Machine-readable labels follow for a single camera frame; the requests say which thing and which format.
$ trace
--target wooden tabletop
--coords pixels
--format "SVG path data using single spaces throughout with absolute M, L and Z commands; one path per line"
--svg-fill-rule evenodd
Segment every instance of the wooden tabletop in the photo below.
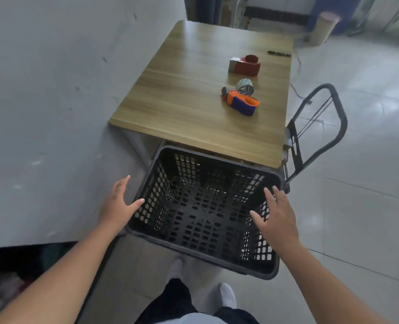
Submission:
M 159 51 L 110 119 L 116 126 L 278 168 L 282 160 L 292 38 L 206 25 L 175 24 Z M 260 106 L 240 114 L 221 100 L 244 76 L 228 73 L 229 60 L 255 54 L 251 78 Z

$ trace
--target black pants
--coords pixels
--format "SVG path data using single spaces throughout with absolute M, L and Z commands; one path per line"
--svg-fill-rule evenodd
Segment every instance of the black pants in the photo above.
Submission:
M 164 292 L 147 306 L 135 324 L 155 324 L 197 312 L 187 286 L 180 279 L 171 279 Z M 228 324 L 258 324 L 255 317 L 241 309 L 221 307 L 213 316 Z

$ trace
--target trash can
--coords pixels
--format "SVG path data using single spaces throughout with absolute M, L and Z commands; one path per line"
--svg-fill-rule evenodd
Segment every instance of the trash can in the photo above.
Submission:
M 313 46 L 324 44 L 341 18 L 332 12 L 322 12 L 311 33 L 310 43 Z
M 283 183 L 280 171 L 164 146 L 137 193 L 145 202 L 126 228 L 213 265 L 272 279 L 279 258 L 249 211 L 268 218 L 263 189 Z

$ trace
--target folding cart handle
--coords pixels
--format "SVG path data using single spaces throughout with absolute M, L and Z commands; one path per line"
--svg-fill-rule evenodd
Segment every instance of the folding cart handle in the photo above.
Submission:
M 318 93 L 319 91 L 321 91 L 322 89 L 328 89 L 330 91 L 330 98 L 331 98 L 331 102 L 334 103 L 334 106 L 336 108 L 336 112 L 339 116 L 340 119 L 340 129 L 339 132 L 337 133 L 337 136 L 330 142 L 328 142 L 324 147 L 320 148 L 318 151 L 316 151 L 312 156 L 310 156 L 308 158 L 308 160 L 306 160 L 305 162 L 303 162 L 302 160 L 302 156 L 300 154 L 300 146 L 299 146 L 299 136 L 297 134 L 297 130 L 295 128 L 295 120 L 299 117 L 300 113 L 302 112 L 302 110 L 304 109 L 306 103 L 308 103 L 309 100 L 311 100 L 314 95 L 316 95 L 316 93 Z M 318 112 L 321 111 L 321 109 L 323 108 L 323 106 L 321 106 L 321 108 L 314 114 L 314 116 L 312 116 L 311 120 L 314 120 L 313 118 L 316 116 L 316 114 L 318 114 Z M 318 114 L 321 115 L 321 113 L 327 108 L 327 106 Z M 318 158 L 321 154 L 323 154 L 324 152 L 326 152 L 328 149 L 331 149 L 332 147 L 334 147 L 335 145 L 337 145 L 337 143 L 339 141 L 342 140 L 343 136 L 345 135 L 345 132 L 347 131 L 347 127 L 348 127 L 348 120 L 347 120 L 347 115 L 345 114 L 345 111 L 343 110 L 342 107 L 342 103 L 340 102 L 339 96 L 337 94 L 337 91 L 335 89 L 335 87 L 330 84 L 330 83 L 325 83 L 325 84 L 321 84 L 320 86 L 318 86 L 316 89 L 314 89 L 302 102 L 302 104 L 300 105 L 299 109 L 296 111 L 294 117 L 289 121 L 287 129 L 289 130 L 290 136 L 291 136 L 291 141 L 292 141 L 292 147 L 291 147 L 291 154 L 292 154 L 292 158 L 294 161 L 294 173 L 292 173 L 287 180 L 285 181 L 285 184 L 288 185 L 290 181 L 292 181 L 298 174 L 300 174 L 300 172 L 305 169 L 306 167 L 308 167 L 311 163 L 314 162 L 314 160 L 316 158 Z

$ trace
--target white trash can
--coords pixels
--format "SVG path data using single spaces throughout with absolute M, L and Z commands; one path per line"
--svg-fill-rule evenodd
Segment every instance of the white trash can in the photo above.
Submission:
M 322 12 L 317 19 L 314 30 L 312 31 L 310 42 L 313 46 L 324 44 L 332 33 L 341 17 L 332 12 Z

